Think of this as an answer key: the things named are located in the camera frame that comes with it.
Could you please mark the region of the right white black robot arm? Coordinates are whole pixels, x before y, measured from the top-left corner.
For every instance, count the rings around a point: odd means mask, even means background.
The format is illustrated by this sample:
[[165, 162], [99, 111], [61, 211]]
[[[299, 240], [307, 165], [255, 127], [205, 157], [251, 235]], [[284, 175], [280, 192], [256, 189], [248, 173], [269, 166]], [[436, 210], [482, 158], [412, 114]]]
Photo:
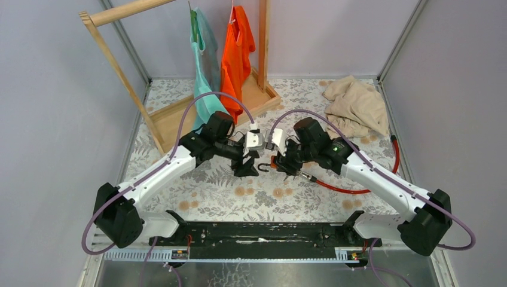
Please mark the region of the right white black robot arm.
[[277, 148], [272, 164], [287, 175], [300, 173], [302, 165], [315, 162], [321, 168], [351, 179], [384, 200], [396, 210], [394, 215], [355, 212], [343, 230], [351, 246], [365, 239], [403, 242], [419, 255], [429, 256], [450, 229], [450, 196], [438, 189], [419, 188], [374, 162], [358, 146], [343, 138], [331, 139], [321, 125], [307, 117], [294, 125], [297, 141], [282, 129], [267, 132], [269, 143]]

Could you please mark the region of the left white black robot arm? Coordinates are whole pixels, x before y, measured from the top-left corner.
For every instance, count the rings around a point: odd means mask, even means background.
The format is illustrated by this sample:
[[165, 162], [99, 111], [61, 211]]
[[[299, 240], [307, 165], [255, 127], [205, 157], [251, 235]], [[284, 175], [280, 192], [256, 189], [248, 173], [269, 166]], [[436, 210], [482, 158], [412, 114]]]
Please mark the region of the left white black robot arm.
[[214, 112], [201, 127], [180, 136], [175, 146], [159, 161], [129, 181], [114, 186], [109, 182], [97, 191], [91, 224], [102, 231], [113, 247], [125, 248], [141, 239], [162, 237], [172, 246], [185, 240], [185, 230], [169, 212], [141, 212], [158, 191], [215, 156], [231, 160], [236, 177], [258, 176], [254, 168], [261, 146], [256, 122], [239, 141], [230, 138], [232, 117]]

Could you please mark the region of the orange black padlock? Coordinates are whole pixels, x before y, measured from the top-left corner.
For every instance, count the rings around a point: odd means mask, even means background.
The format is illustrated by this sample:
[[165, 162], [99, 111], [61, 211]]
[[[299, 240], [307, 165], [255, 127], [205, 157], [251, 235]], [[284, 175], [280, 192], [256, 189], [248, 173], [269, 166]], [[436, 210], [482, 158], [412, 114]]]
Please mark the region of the orange black padlock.
[[257, 165], [257, 169], [260, 172], [269, 172], [271, 170], [277, 170], [277, 164], [275, 163], [276, 156], [272, 155], [268, 163], [260, 163]]

